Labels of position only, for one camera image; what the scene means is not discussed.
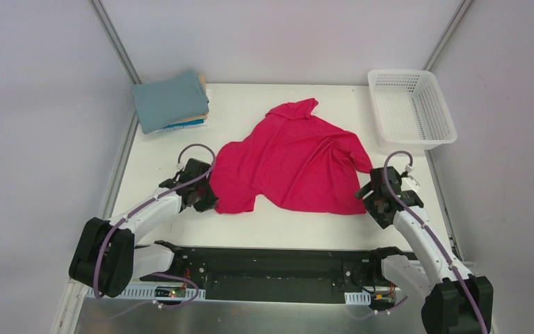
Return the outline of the red t shirt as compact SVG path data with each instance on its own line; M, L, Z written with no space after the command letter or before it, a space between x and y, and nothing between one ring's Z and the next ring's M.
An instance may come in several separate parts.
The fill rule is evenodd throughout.
M219 214L251 212L257 196L295 212L365 214L355 193L371 159L356 134L315 116L317 106L314 98L276 106L220 149L210 177Z

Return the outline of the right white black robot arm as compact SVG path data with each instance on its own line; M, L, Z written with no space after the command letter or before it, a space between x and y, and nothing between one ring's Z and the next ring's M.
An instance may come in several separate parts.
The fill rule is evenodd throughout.
M383 229L395 228L419 261L414 266L395 246L377 248L365 266L365 280L398 286L421 307L427 333L490 333L494 288L485 276L468 269L434 233L423 202L413 190L402 190L393 167L374 168L356 194Z

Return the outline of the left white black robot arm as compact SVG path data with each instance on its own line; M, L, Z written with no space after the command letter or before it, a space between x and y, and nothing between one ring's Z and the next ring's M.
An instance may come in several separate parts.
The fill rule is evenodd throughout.
M167 281L183 276L184 263L163 244L138 242L169 218L192 207L215 208L218 201L209 184L212 165L189 159L173 178L161 182L144 201L112 218L93 217L83 227L69 277L92 288L98 296L116 297L132 280L159 272Z

